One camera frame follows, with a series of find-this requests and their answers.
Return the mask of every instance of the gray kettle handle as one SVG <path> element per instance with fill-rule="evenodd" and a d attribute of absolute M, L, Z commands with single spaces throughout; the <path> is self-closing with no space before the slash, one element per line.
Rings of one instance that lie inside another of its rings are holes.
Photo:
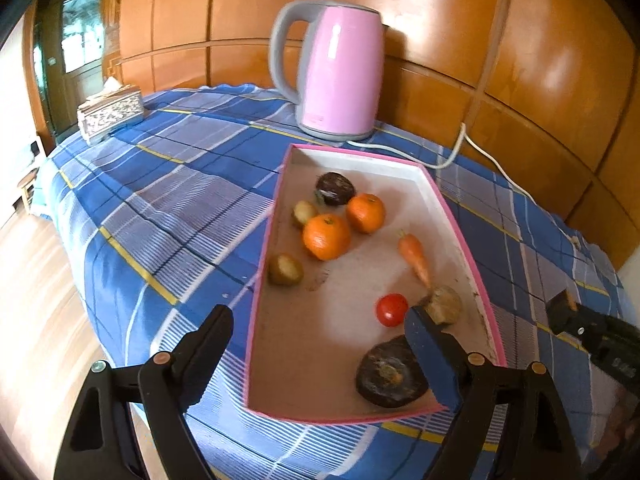
<path fill-rule="evenodd" d="M 276 21 L 271 29 L 271 39 L 269 41 L 269 73 L 274 85 L 280 93 L 295 105 L 300 104 L 300 94 L 295 88 L 287 83 L 284 77 L 284 44 L 287 41 L 287 33 L 293 22 L 314 22 L 321 11 L 327 5 L 327 0 L 296 0 L 288 3 L 278 13 Z M 313 38 L 305 38 L 305 41 L 312 41 Z"/>

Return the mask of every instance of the tomato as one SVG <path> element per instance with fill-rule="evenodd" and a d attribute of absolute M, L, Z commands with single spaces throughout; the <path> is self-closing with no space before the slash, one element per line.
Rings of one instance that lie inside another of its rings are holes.
<path fill-rule="evenodd" d="M 398 326 L 407 310 L 409 303 L 402 294 L 387 294 L 376 303 L 376 316 L 384 326 Z"/>

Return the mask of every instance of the white cable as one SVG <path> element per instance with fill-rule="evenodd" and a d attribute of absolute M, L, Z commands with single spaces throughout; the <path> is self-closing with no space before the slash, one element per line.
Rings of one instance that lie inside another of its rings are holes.
<path fill-rule="evenodd" d="M 498 161 L 495 160 L 491 155 L 489 155 L 485 150 L 483 150 L 480 146 L 478 146 L 475 142 L 473 142 L 471 140 L 471 138 L 465 134 L 465 139 L 466 142 L 468 142 L 469 144 L 471 144 L 471 146 L 473 148 L 475 148 L 476 150 L 478 150 L 478 152 L 482 153 L 486 158 L 488 158 L 492 163 L 495 164 L 496 168 L 498 168 L 498 170 L 500 171 L 500 173 L 502 173 L 502 176 L 504 178 L 507 179 L 507 181 L 516 189 L 518 189 L 524 196 L 526 196 L 529 200 L 531 200 L 534 204 L 536 204 L 536 201 L 533 200 L 533 197 L 527 192 L 526 189 L 524 189 L 522 186 L 518 186 L 518 184 L 516 184 L 513 180 L 510 179 L 509 175 L 507 175 L 506 171 L 504 171 L 502 169 L 502 166 L 500 164 L 498 164 Z"/>
<path fill-rule="evenodd" d="M 362 142 L 354 142 L 353 140 L 348 140 L 347 143 L 351 144 L 352 146 L 357 146 L 359 148 L 373 148 L 375 150 L 385 150 L 387 152 L 392 152 L 392 153 L 395 153 L 396 155 L 404 156 L 404 158 L 408 158 L 409 160 L 417 162 L 418 164 L 422 164 L 423 166 L 429 168 L 430 170 L 444 170 L 447 166 L 450 166 L 451 163 L 458 156 L 458 153 L 460 152 L 460 147 L 462 147 L 462 143 L 465 140 L 465 138 L 468 139 L 468 137 L 466 136 L 466 124 L 460 123 L 460 132 L 458 134 L 458 138 L 456 139 L 456 143 L 453 145 L 453 149 L 449 154 L 449 157 L 442 164 L 437 164 L 437 165 L 427 164 L 426 162 L 421 161 L 419 158 L 415 158 L 414 156 L 411 156 L 405 152 L 396 150 L 391 146 L 383 146 L 382 144 L 364 144 Z"/>
<path fill-rule="evenodd" d="M 433 165 L 433 164 L 427 164 L 423 161 L 421 161 L 418 158 L 415 158 L 414 156 L 411 156 L 405 152 L 401 152 L 400 150 L 396 150 L 395 148 L 392 148 L 390 146 L 383 146 L 382 144 L 364 144 L 362 142 L 354 142 L 352 140 L 348 140 L 348 144 L 352 144 L 353 146 L 357 146 L 359 148 L 373 148 L 376 150 L 385 150 L 387 152 L 392 152 L 395 153 L 396 155 L 400 155 L 403 156 L 404 158 L 408 158 L 409 160 L 412 160 L 414 162 L 417 162 L 418 164 L 422 164 L 427 168 L 430 168 L 430 170 L 444 170 L 447 166 L 450 166 L 453 161 L 455 160 L 455 158 L 458 156 L 458 153 L 460 152 L 460 148 L 462 147 L 462 142 L 466 139 L 466 141 L 471 144 L 471 146 L 473 148 L 475 148 L 476 150 L 478 150 L 478 152 L 482 153 L 486 158 L 488 158 L 492 163 L 494 163 L 496 165 L 496 168 L 498 168 L 498 170 L 500 171 L 500 173 L 502 173 L 502 176 L 507 179 L 507 181 L 517 190 L 519 190 L 524 196 L 526 196 L 529 200 L 531 200 L 534 204 L 536 204 L 536 201 L 533 200 L 533 197 L 527 192 L 526 189 L 524 189 L 521 186 L 518 186 L 518 184 L 516 184 L 510 177 L 509 175 L 507 175 L 507 173 L 503 170 L 502 166 L 498 163 L 497 160 L 495 160 L 491 155 L 489 155 L 485 150 L 483 150 L 480 146 L 478 146 L 475 142 L 473 142 L 471 140 L 471 137 L 469 137 L 466 134 L 466 124 L 465 123 L 460 123 L 460 132 L 458 134 L 458 138 L 456 139 L 456 143 L 453 145 L 453 149 L 451 150 L 451 153 L 449 155 L 449 157 L 447 158 L 447 160 L 445 160 L 442 164 L 437 164 L 437 165 Z"/>

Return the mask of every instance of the wooden floor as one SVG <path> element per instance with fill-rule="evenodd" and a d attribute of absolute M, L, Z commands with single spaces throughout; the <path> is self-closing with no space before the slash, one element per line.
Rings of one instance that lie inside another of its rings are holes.
<path fill-rule="evenodd" d="M 19 209 L 0 230 L 0 424 L 40 480 L 53 478 L 84 377 L 103 357 L 52 222 Z M 135 415 L 152 479 L 165 479 Z"/>

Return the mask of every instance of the potato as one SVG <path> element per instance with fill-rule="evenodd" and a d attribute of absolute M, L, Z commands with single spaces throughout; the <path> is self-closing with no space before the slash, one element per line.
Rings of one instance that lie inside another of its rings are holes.
<path fill-rule="evenodd" d="M 460 296 L 446 285 L 437 287 L 428 298 L 428 303 L 421 301 L 420 304 L 436 325 L 454 324 L 462 313 Z"/>
<path fill-rule="evenodd" d="M 314 216 L 318 216 L 318 209 L 307 200 L 300 200 L 293 206 L 293 220 L 300 228 L 304 227 Z"/>
<path fill-rule="evenodd" d="M 287 253 L 274 254 L 269 258 L 267 272 L 273 285 L 297 285 L 305 277 L 302 264 Z"/>

